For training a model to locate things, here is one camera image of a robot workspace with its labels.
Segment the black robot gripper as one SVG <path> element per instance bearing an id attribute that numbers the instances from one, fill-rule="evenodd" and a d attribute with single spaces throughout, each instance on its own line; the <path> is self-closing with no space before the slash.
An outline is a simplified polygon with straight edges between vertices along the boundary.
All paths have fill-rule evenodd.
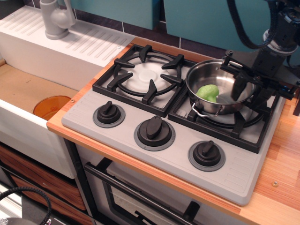
<path id="1" fill-rule="evenodd" d="M 256 89 L 247 104 L 251 110 L 269 110 L 267 101 L 276 94 L 291 100 L 300 88 L 300 79 L 283 65 L 284 60 L 267 47 L 254 52 L 227 50 L 221 69 L 235 79 L 232 99 L 248 99 L 247 86 L 252 83 Z"/>

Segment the black blue robot arm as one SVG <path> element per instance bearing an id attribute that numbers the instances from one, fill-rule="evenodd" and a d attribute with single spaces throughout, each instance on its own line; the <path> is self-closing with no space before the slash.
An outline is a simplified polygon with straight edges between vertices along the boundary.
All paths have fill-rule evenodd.
<path id="1" fill-rule="evenodd" d="M 255 86 L 250 108 L 256 109 L 271 96 L 291 100 L 300 88 L 299 78 L 284 65 L 300 45 L 300 2 L 298 0 L 269 0 L 270 28 L 263 34 L 261 44 L 253 43 L 242 25 L 236 3 L 227 5 L 241 42 L 252 52 L 227 50 L 222 70 L 235 79 L 231 98 L 236 101 L 252 83 Z"/>

